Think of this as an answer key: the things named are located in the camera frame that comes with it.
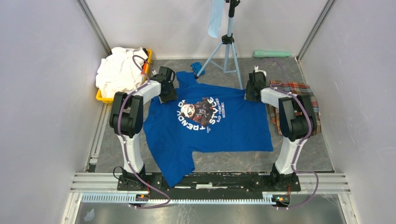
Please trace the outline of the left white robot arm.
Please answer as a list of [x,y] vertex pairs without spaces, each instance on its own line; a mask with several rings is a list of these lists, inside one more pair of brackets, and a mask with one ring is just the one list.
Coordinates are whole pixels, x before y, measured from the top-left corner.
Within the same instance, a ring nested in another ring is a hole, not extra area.
[[144,123],[144,104],[153,98],[162,103],[176,100],[173,82],[176,73],[160,67],[158,74],[129,93],[117,92],[113,99],[109,125],[120,140],[124,158],[121,175],[117,177],[120,191],[141,190],[147,187],[145,165],[141,157],[139,133]]

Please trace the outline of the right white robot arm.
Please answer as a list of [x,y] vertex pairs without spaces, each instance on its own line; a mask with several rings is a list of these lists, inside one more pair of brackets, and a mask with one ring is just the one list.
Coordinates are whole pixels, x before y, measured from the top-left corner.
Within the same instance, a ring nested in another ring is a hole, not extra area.
[[304,144],[317,128],[317,121],[309,95],[297,95],[281,90],[278,84],[266,85],[263,71],[249,73],[246,100],[271,105],[279,111],[283,142],[278,159],[269,177],[259,183],[275,191],[299,191],[297,160]]

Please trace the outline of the blue printed t-shirt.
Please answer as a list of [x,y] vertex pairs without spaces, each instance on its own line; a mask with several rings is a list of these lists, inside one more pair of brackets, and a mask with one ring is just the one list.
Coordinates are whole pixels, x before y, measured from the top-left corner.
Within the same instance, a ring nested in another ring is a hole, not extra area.
[[246,100],[244,90],[201,84],[192,72],[177,72],[176,78],[177,99],[152,99],[143,124],[168,185],[194,171],[193,152],[273,151],[264,103]]

